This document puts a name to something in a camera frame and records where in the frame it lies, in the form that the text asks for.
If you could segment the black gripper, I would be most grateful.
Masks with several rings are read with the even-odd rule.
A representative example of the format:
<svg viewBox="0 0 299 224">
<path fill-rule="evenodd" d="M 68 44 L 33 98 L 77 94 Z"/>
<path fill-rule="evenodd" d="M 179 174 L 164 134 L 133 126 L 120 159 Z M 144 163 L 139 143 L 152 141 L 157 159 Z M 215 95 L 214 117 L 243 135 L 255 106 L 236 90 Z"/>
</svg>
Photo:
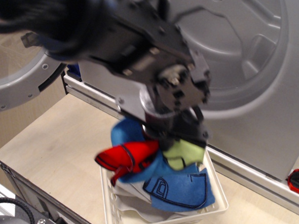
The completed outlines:
<svg viewBox="0 0 299 224">
<path fill-rule="evenodd" d="M 167 143 L 205 146 L 200 105 L 208 100 L 209 70 L 168 20 L 169 0 L 100 0 L 100 35 L 79 63 L 84 83 L 116 99 L 121 113 Z"/>
</svg>

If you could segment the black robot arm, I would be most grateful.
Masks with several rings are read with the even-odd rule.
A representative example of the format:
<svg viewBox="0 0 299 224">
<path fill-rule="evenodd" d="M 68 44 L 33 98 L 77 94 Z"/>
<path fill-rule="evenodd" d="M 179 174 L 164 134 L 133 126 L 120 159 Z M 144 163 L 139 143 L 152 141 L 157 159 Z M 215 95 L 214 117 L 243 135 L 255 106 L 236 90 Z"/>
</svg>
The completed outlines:
<svg viewBox="0 0 299 224">
<path fill-rule="evenodd" d="M 200 105 L 209 67 L 168 19 L 169 0 L 0 0 L 0 33 L 30 30 L 58 61 L 87 60 L 141 84 L 117 99 L 122 114 L 168 148 L 184 139 L 205 147 Z"/>
</svg>

